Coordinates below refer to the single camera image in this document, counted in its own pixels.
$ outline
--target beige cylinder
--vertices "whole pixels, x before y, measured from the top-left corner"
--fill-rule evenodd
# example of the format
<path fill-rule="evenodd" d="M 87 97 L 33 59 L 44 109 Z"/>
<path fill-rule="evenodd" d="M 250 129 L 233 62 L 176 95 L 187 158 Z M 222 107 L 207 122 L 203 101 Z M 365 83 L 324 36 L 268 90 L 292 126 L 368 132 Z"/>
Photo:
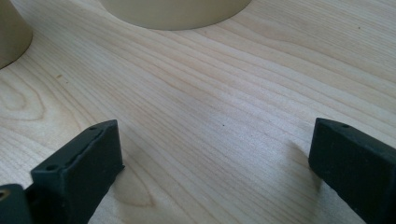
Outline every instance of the beige cylinder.
<path fill-rule="evenodd" d="M 116 17 L 159 30 L 199 28 L 224 21 L 251 0 L 100 0 Z"/>
<path fill-rule="evenodd" d="M 0 68 L 15 62 L 29 48 L 32 30 L 9 0 L 0 0 Z"/>

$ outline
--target wood grain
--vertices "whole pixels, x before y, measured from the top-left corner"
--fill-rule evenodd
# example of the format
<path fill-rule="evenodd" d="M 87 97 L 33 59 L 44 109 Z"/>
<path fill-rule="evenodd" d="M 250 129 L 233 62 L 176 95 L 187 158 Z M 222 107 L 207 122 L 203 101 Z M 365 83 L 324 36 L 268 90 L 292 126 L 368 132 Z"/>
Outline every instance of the wood grain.
<path fill-rule="evenodd" d="M 310 171 L 315 118 L 396 147 L 396 5 L 253 0 L 166 32 L 95 0 L 12 0 L 31 47 L 0 70 L 0 184 L 117 119 L 124 163 L 90 223 L 363 223 Z"/>

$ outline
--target black rubber pad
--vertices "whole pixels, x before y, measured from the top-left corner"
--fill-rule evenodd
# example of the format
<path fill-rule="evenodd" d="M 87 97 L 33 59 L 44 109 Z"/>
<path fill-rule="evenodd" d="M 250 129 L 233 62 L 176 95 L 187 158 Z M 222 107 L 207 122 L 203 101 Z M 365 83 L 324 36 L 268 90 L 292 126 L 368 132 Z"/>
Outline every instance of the black rubber pad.
<path fill-rule="evenodd" d="M 88 223 L 123 167 L 117 121 L 86 129 L 32 170 L 34 221 Z"/>
<path fill-rule="evenodd" d="M 21 185 L 0 186 L 0 224 L 32 224 L 33 220 Z"/>
<path fill-rule="evenodd" d="M 309 165 L 367 223 L 396 223 L 396 149 L 317 119 Z"/>

